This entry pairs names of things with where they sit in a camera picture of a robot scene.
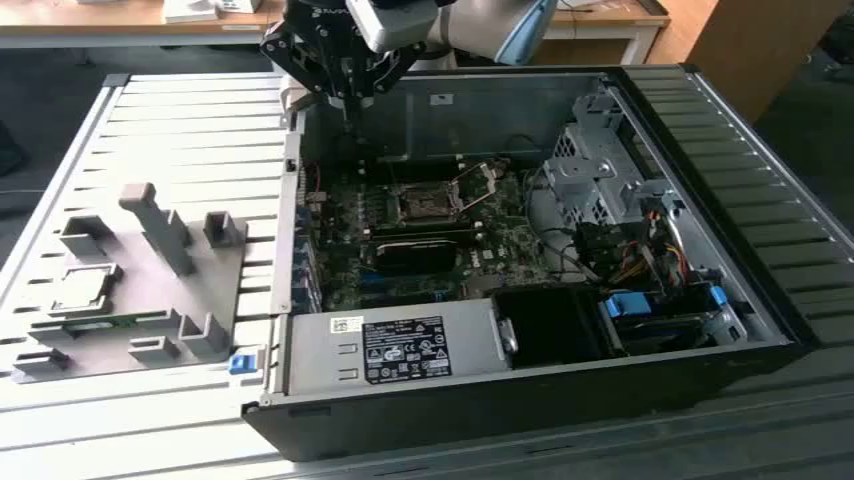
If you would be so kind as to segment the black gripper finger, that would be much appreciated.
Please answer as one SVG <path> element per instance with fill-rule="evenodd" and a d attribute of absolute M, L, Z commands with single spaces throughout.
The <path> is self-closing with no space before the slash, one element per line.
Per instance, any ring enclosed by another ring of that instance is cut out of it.
<path fill-rule="evenodd" d="M 358 44 L 352 69 L 352 133 L 363 136 L 363 110 L 372 105 L 376 93 L 391 90 L 426 50 L 416 42 L 384 54 L 374 52 L 364 42 Z"/>
<path fill-rule="evenodd" d="M 260 48 L 267 58 L 302 85 L 327 98 L 352 134 L 352 90 L 342 61 L 342 35 L 322 24 L 278 22 L 267 31 Z"/>

